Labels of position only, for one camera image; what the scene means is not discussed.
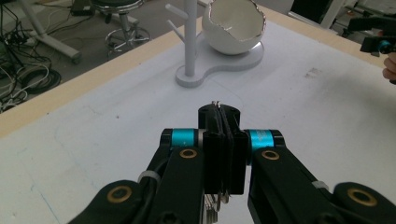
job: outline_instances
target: table surface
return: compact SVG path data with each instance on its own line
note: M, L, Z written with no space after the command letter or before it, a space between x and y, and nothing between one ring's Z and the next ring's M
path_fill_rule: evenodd
M136 180L161 131L196 128L197 109L212 100L240 109L242 129L280 130L331 189L354 181L395 203L396 89L380 75L383 58L262 10L265 52L250 70L179 87L183 46L170 33L2 114L0 222L67 222L105 184ZM251 223L247 195L219 219Z

